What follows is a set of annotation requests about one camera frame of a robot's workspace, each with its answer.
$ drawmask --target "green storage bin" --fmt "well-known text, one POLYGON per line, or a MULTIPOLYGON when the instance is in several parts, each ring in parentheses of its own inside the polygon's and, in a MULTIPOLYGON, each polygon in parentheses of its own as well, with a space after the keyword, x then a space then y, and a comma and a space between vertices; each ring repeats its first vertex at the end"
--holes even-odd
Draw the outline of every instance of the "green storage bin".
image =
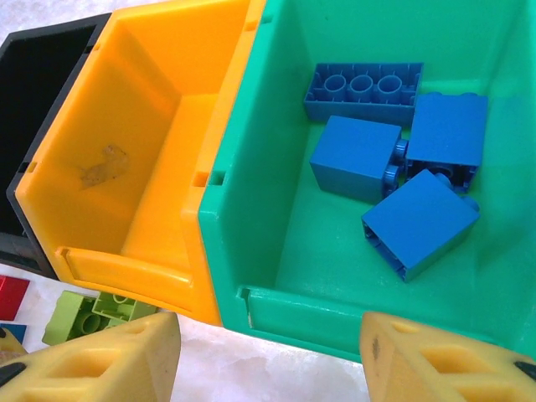
POLYGON ((359 361, 375 310, 536 356, 535 16, 524 0, 269 0, 199 211, 224 326, 359 361), (421 93, 490 97, 482 217, 404 283, 363 236, 371 206, 318 188, 324 125, 303 99, 316 63, 421 61, 421 93))

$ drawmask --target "lime green toy block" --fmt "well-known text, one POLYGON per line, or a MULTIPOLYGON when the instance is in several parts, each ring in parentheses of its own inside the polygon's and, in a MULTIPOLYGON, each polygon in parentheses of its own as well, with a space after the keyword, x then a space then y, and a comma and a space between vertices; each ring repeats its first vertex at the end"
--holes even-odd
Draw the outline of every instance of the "lime green toy block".
POLYGON ((108 323, 110 327, 114 327, 121 322, 136 320, 155 312, 157 312, 157 307, 150 304, 104 292, 99 293, 93 306, 93 313, 113 320, 113 322, 108 323))
POLYGON ((106 328, 110 318, 94 314, 95 298, 64 291, 44 330, 43 343, 54 346, 106 328))

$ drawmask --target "bin front lip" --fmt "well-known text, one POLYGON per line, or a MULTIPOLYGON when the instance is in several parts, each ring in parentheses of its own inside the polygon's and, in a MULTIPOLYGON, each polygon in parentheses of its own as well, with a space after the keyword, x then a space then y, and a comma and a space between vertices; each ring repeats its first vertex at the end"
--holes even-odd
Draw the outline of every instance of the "bin front lip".
POLYGON ((91 34, 90 39, 88 40, 86 44, 84 53, 80 56, 75 67, 71 70, 69 77, 64 82, 60 92, 58 93, 58 95, 56 96, 56 99, 54 100, 54 103, 50 107, 49 112, 47 113, 47 116, 44 118, 43 123, 41 124, 41 127, 35 133, 35 137, 33 138, 32 143, 30 147, 28 148, 26 155, 24 156, 24 159, 21 161, 21 164, 20 164, 21 169, 19 169, 19 171, 15 173, 15 175, 13 176, 13 180, 9 184, 8 189, 6 191, 6 195, 8 197, 9 203, 12 205, 12 208, 15 214, 17 215, 18 220, 20 221, 21 225, 24 228, 24 232, 28 236, 29 243, 32 246, 33 252, 34 252, 33 257, 35 261, 37 262, 39 269, 27 267, 22 264, 17 264, 17 267, 24 269, 26 271, 29 271, 29 272, 33 272, 34 274, 46 276, 48 278, 55 279, 55 280, 58 280, 59 278, 56 275, 54 268, 50 264, 49 259, 44 253, 43 247, 41 246, 41 244, 39 243, 37 239, 37 236, 33 232, 30 223, 26 219, 23 209, 21 208, 20 203, 17 201, 17 198, 15 197, 15 192, 17 190, 17 187, 26 169, 32 162, 32 159, 34 158, 34 154, 39 148, 41 141, 43 140, 44 136, 46 136, 47 131, 49 130, 50 126, 52 125, 52 122, 54 121, 54 118, 56 117, 59 109, 63 105, 65 98, 69 94, 74 82, 76 81, 78 74, 82 70, 85 64, 85 61, 87 60, 87 57, 88 57, 88 53, 89 53, 88 50, 90 50, 95 45, 97 39, 101 35, 102 29, 105 27, 110 16, 111 16, 111 13, 104 13, 100 15, 95 15, 93 17, 82 18, 82 19, 78 19, 75 21, 69 21, 67 23, 58 23, 55 25, 50 25, 48 27, 32 28, 32 29, 26 29, 23 31, 17 31, 14 33, 10 33, 6 37, 6 40, 4 41, 2 46, 0 46, 0 58, 1 58, 3 53, 8 49, 9 45, 16 40, 35 39, 35 38, 45 36, 45 35, 61 34, 63 32, 70 31, 70 30, 94 27, 93 33, 91 34))

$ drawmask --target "stain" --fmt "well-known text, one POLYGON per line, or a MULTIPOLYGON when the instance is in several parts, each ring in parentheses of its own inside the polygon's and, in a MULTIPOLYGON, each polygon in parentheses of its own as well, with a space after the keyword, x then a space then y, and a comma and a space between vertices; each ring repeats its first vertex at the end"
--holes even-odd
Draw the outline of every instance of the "stain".
POLYGON ((379 357, 379 340, 378 337, 374 338, 372 342, 372 355, 374 356, 374 360, 378 360, 379 357))
POLYGON ((128 156, 117 145, 110 144, 102 150, 104 162, 83 169, 80 176, 84 188, 113 180, 128 170, 128 156))

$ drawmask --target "white surface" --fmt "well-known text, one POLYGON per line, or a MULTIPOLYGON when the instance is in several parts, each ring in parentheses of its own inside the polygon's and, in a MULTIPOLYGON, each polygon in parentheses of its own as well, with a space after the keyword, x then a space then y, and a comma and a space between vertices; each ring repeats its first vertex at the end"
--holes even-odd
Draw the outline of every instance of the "white surface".
MULTIPOLYGON (((155 2, 0 0, 0 43, 8 33, 19 29, 66 22, 142 3, 155 2)), ((46 346, 41 343, 44 327, 63 290, 94 294, 5 265, 0 265, 0 275, 31 280, 16 319, 28 325, 24 347, 29 352, 46 346)), ((186 317, 179 317, 179 320, 183 346, 173 401, 369 400, 360 364, 246 337, 186 317)))

